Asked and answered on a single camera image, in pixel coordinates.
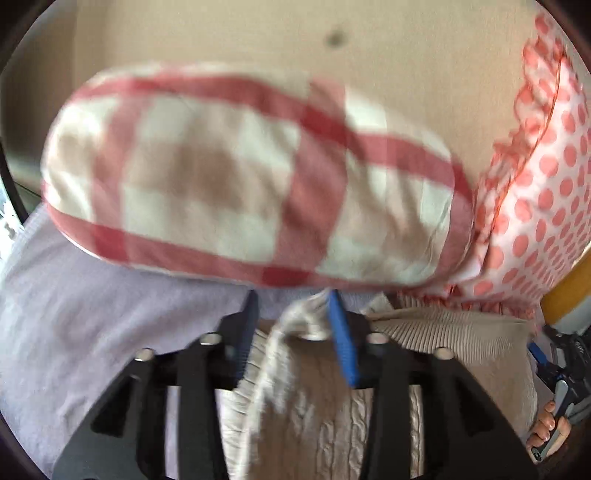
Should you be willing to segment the person's right hand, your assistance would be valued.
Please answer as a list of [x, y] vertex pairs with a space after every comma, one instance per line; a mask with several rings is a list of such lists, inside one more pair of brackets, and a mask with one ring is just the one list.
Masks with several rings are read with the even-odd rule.
[[533, 447], [541, 447], [546, 441], [548, 441], [552, 433], [557, 434], [557, 438], [549, 450], [547, 456], [553, 455], [557, 452], [564, 442], [567, 440], [571, 433], [571, 424], [565, 417], [556, 419], [553, 416], [555, 410], [555, 402], [549, 401], [543, 410], [539, 413], [537, 420], [530, 432], [530, 435], [526, 441], [526, 448], [528, 452], [531, 452]]

